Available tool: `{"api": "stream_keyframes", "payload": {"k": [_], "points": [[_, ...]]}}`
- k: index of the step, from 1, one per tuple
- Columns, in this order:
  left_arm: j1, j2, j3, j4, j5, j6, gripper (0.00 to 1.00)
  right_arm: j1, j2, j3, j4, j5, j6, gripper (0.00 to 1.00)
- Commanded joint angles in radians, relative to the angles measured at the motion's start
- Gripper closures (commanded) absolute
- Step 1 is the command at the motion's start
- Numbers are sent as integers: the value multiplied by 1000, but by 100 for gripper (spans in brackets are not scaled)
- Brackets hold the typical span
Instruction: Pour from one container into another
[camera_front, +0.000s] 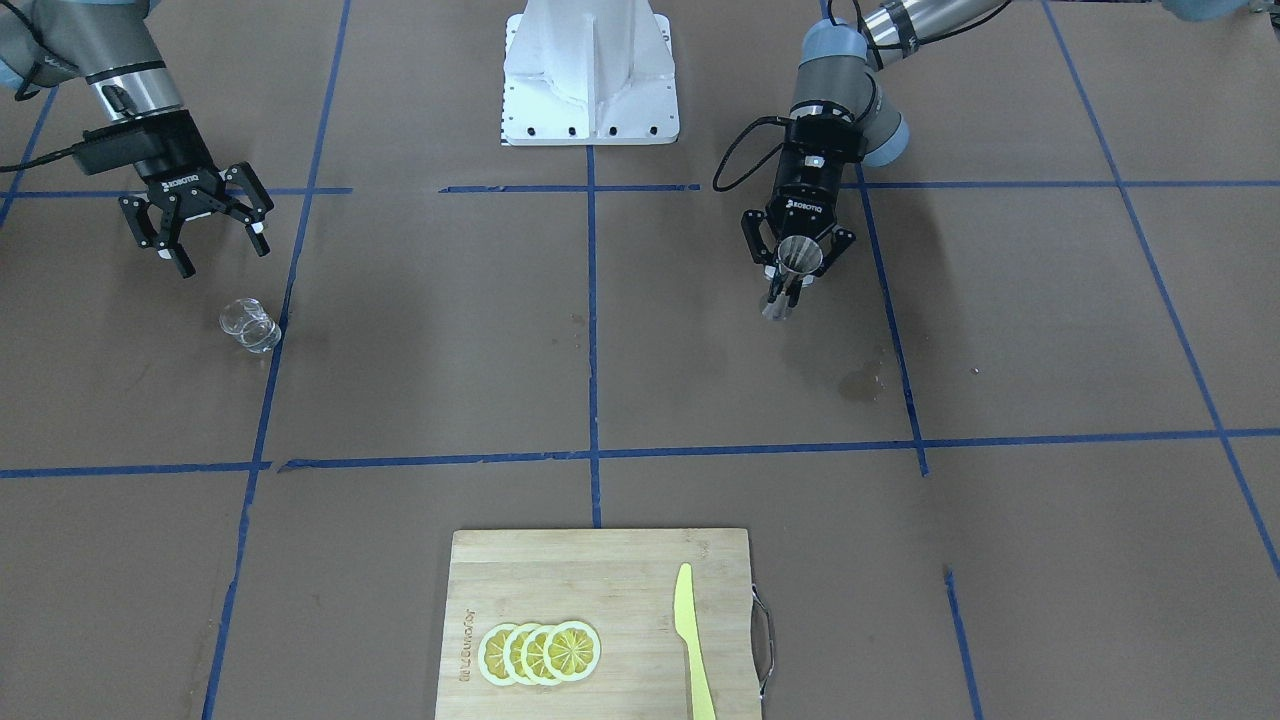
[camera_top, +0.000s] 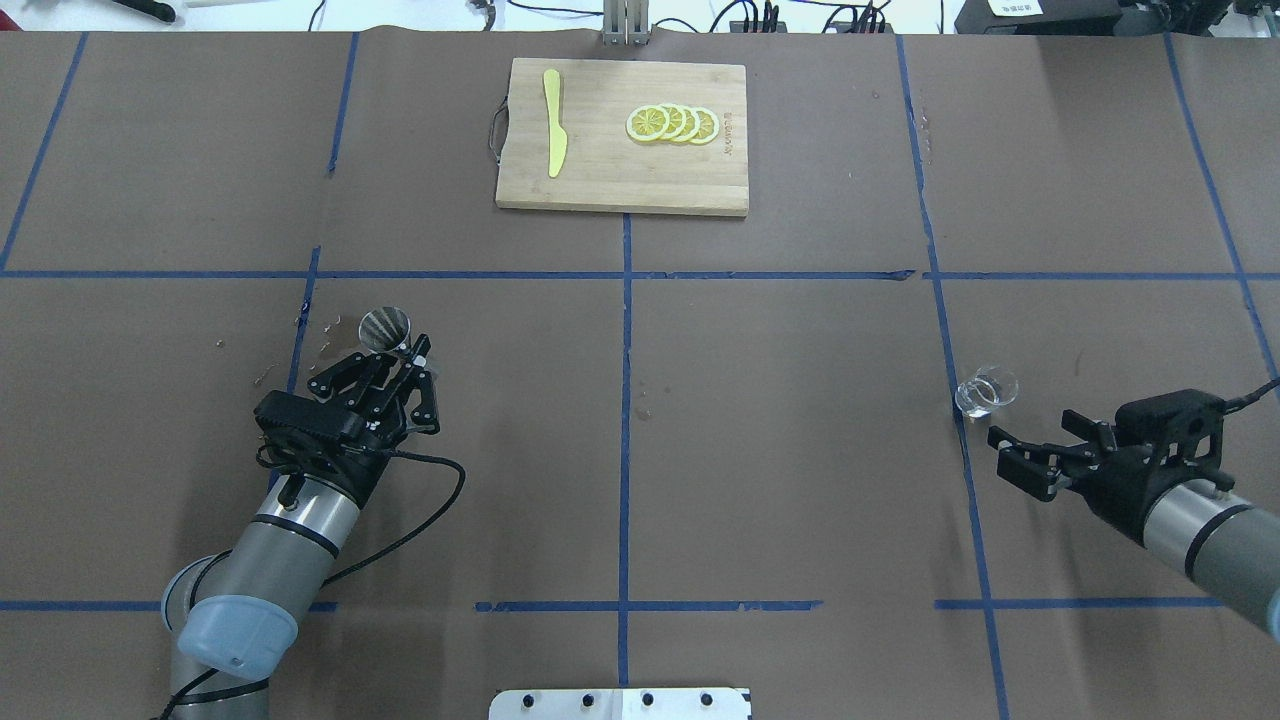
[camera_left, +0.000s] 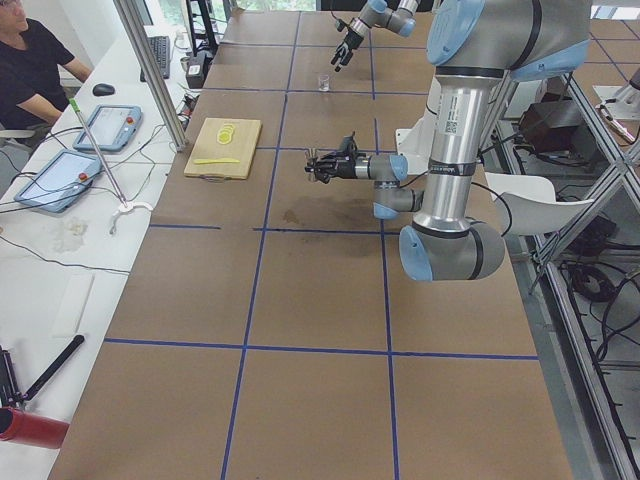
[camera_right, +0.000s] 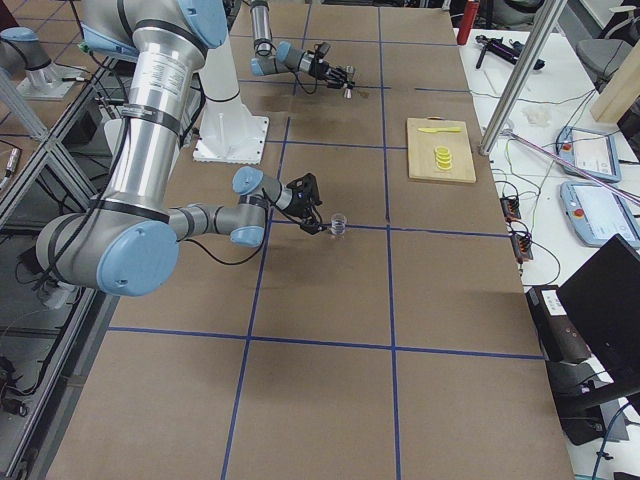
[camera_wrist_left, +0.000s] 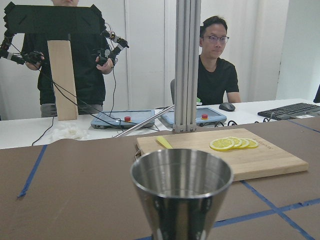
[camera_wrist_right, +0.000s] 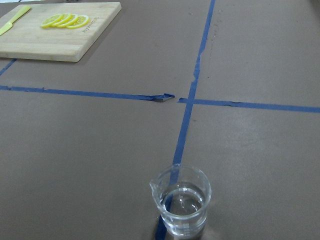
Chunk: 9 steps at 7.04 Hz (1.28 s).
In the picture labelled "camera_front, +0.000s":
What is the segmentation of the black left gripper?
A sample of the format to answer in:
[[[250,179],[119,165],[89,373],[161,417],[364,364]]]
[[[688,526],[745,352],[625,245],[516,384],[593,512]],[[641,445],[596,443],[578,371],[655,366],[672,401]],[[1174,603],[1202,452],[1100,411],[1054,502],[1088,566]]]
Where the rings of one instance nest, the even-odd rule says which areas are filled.
[[[774,188],[765,213],[748,209],[741,217],[741,231],[751,260],[764,268],[771,286],[768,304],[795,307],[805,279],[823,275],[852,246],[856,236],[842,228],[836,217],[836,204],[844,169],[849,163],[836,163],[822,156],[786,152],[783,142]],[[762,225],[768,223],[777,241],[785,237],[785,274],[776,252],[765,246]],[[823,250],[819,243],[829,240]]]

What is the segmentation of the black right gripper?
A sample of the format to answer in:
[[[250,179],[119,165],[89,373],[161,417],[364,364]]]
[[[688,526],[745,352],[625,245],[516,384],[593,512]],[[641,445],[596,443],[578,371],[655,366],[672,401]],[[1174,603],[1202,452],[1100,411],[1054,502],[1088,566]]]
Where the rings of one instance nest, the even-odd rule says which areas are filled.
[[[118,206],[140,249],[151,249],[174,263],[183,279],[196,274],[195,264],[180,242],[187,220],[205,214],[229,214],[244,227],[255,254],[271,252],[265,238],[266,215],[275,208],[255,169],[237,163],[223,172],[212,156],[188,111],[172,111],[147,117],[137,126],[163,128],[183,165],[146,184],[146,196],[123,195]],[[243,192],[243,201],[233,200],[227,186]]]

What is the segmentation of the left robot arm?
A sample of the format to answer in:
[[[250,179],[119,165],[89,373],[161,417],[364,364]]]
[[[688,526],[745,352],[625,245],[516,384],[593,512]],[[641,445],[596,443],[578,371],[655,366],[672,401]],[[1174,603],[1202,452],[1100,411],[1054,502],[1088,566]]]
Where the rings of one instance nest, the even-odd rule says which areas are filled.
[[[792,309],[803,288],[832,268],[855,236],[836,217],[846,170],[873,170],[905,154],[909,126],[890,101],[884,68],[932,44],[974,29],[982,18],[1018,3],[891,1],[864,20],[824,17],[803,40],[792,106],[765,123],[783,129],[771,200],[742,217],[749,252],[768,284],[764,309]],[[899,209],[940,201],[941,219],[916,222],[919,240],[908,256],[938,261],[951,252],[986,252],[1002,278],[1018,259],[1034,274],[1048,270],[1084,231],[1088,249],[1097,233],[1117,224],[1117,200],[1106,190],[1234,190],[1277,186],[1277,147],[1245,149],[1242,88],[1248,70],[1277,78],[1277,54],[1261,49],[1262,33],[1248,27],[1240,1],[1165,1],[1093,10],[1051,3],[1050,28],[1079,29],[1064,49],[1070,72],[1097,69],[1102,102],[1117,111],[1121,133],[1171,172],[1128,178],[1111,161],[1124,149],[1101,149],[1100,178],[1041,177],[1011,184],[977,181],[886,183]]]

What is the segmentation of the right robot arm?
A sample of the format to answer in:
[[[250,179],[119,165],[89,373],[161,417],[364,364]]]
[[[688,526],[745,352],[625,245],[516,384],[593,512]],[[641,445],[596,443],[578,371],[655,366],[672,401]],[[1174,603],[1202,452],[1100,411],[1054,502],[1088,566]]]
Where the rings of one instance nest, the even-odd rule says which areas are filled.
[[[244,229],[259,256],[274,201],[246,163],[218,167],[147,27],[152,1],[5,1],[3,86],[23,102],[82,79],[108,118],[69,147],[8,164],[19,173],[64,158],[86,176],[132,167],[138,193],[116,200],[134,243],[195,266],[180,242],[186,223],[224,215]]]

